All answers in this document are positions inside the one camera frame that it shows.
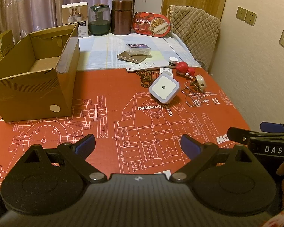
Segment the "red table mat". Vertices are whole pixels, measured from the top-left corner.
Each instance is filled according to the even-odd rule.
[[[208,101],[188,107],[181,92],[168,105],[160,104],[141,86],[140,77],[125,69],[77,72],[71,116],[9,123],[0,117],[0,185],[32,144],[55,148],[89,133],[96,137],[96,149],[86,160],[107,176],[172,174],[189,161],[179,143],[183,134],[231,148],[228,128],[249,127],[214,80],[203,69],[199,73],[207,83]],[[174,78],[181,89],[188,81],[176,72]]]

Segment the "plaid tablecloth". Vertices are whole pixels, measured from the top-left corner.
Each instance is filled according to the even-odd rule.
[[[189,66],[201,67],[193,58],[185,44],[174,33],[163,38],[150,37],[132,32],[129,35],[89,36],[79,39],[80,58],[78,71],[125,68],[126,61],[119,60],[117,55],[125,51],[126,44],[146,44],[151,48],[151,56],[144,62],[167,60],[176,57]]]

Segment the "chair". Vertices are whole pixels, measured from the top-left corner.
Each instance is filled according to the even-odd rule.
[[[216,45],[220,20],[204,10],[187,6],[169,5],[167,17],[171,31],[187,46],[196,61],[208,70]]]

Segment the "remote control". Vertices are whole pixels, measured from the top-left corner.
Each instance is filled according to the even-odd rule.
[[[139,70],[155,70],[161,67],[168,67],[168,62],[165,60],[144,62],[139,64],[128,64],[125,66],[128,72],[135,72]]]
[[[162,74],[162,73],[165,73],[165,74],[167,74],[168,76],[173,77],[173,70],[170,69],[170,68],[167,68],[167,67],[161,67],[161,68],[160,68],[160,73],[161,73],[161,74]]]

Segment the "red figurine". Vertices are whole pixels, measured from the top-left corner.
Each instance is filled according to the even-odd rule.
[[[185,75],[186,77],[192,79],[194,78],[195,70],[196,70],[195,68],[189,67],[187,63],[184,61],[179,62],[176,66],[176,71],[178,74]]]

